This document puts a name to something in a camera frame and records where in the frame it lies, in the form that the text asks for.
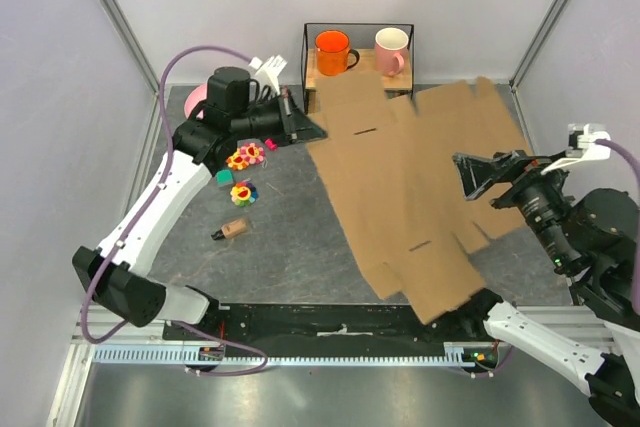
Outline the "brown cardboard box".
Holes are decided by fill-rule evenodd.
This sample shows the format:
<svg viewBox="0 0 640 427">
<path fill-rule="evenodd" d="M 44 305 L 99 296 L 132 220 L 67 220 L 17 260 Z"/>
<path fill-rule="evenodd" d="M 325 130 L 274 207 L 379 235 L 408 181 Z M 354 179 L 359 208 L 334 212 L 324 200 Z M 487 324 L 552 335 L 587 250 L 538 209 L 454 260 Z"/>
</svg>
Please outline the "brown cardboard box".
<svg viewBox="0 0 640 427">
<path fill-rule="evenodd" d="M 309 145 L 357 265 L 380 298 L 402 293 L 429 322 L 484 286 L 469 255 L 523 224 L 497 210 L 497 185 L 464 197 L 452 157 L 489 157 L 526 142 L 485 77 L 389 98 L 376 73 L 316 84 L 325 140 Z"/>
</svg>

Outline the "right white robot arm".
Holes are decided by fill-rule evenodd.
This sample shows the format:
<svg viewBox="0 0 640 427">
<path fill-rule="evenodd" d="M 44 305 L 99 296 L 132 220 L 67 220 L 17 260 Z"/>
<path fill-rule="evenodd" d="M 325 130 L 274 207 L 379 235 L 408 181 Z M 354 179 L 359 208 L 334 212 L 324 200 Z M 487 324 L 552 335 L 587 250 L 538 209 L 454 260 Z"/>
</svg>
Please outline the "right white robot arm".
<svg viewBox="0 0 640 427">
<path fill-rule="evenodd" d="M 556 274 L 569 279 L 573 299 L 603 322 L 617 348 L 604 353 L 526 317 L 498 295 L 482 291 L 458 315 L 467 339 L 487 334 L 551 368 L 588 399 L 611 426 L 639 423 L 639 208 L 630 194 L 598 188 L 575 200 L 563 192 L 569 172 L 560 157 L 521 150 L 491 158 L 456 153 L 464 197 L 476 200 L 497 184 L 507 189 L 495 209 L 517 209 Z"/>
</svg>

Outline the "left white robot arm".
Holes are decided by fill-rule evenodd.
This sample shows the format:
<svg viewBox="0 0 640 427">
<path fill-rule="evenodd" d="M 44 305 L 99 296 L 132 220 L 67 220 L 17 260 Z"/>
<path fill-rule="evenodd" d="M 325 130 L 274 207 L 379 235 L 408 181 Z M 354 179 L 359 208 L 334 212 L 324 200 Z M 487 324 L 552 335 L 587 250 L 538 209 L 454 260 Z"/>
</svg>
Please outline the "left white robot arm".
<svg viewBox="0 0 640 427">
<path fill-rule="evenodd" d="M 158 250 L 176 221 L 238 144 L 271 139 L 279 146 L 326 138 L 283 89 L 262 92 L 251 74 L 221 67 L 172 136 L 158 172 L 129 213 L 97 247 L 81 246 L 72 266 L 91 300 L 143 327 L 156 319 L 184 322 L 198 340 L 219 329 L 213 299 L 191 287 L 169 287 L 149 277 Z"/>
</svg>

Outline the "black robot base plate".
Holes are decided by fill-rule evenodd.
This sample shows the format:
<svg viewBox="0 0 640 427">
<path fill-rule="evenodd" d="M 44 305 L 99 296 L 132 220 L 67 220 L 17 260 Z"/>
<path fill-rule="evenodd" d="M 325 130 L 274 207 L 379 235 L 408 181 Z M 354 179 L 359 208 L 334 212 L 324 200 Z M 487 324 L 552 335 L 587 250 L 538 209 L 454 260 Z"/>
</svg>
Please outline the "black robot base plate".
<svg viewBox="0 0 640 427">
<path fill-rule="evenodd" d="M 256 344 L 278 335 L 318 337 L 340 331 L 375 337 L 408 337 L 426 341 L 488 341 L 480 314 L 459 309 L 426 324 L 402 304 L 222 304 L 196 328 L 210 335 Z"/>
</svg>

